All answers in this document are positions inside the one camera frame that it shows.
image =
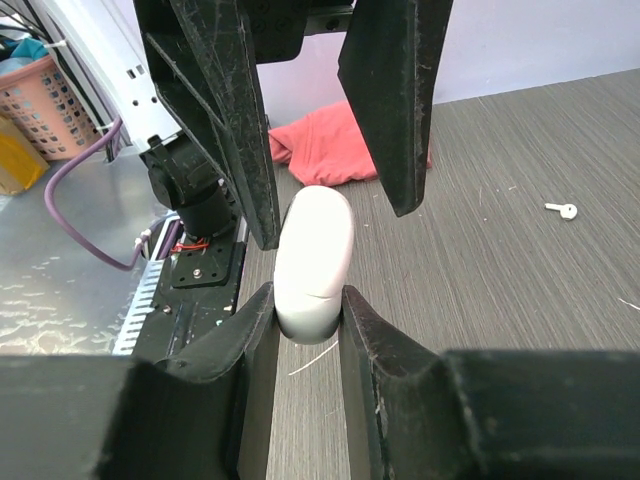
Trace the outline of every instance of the white earbud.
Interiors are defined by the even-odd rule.
[[[315,344],[338,327],[353,248],[353,213],[331,188],[306,187],[291,201],[280,234],[273,292],[282,333]]]

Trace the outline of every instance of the orange plastic basket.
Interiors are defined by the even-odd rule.
[[[50,55],[0,76],[0,114],[13,120],[45,160],[73,158],[99,138]]]

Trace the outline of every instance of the yellow object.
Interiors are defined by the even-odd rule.
[[[28,190],[48,168],[11,120],[0,117],[0,194]]]

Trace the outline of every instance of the red cloth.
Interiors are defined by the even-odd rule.
[[[323,107],[269,132],[275,163],[289,164],[289,171],[304,185],[340,185],[349,180],[376,178],[376,168],[349,104]],[[427,156],[431,168],[431,152]]]

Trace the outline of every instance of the wall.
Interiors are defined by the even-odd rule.
[[[639,68],[638,19],[638,0],[454,0],[434,101]],[[294,61],[260,67],[274,125],[344,98],[342,38],[309,37]]]

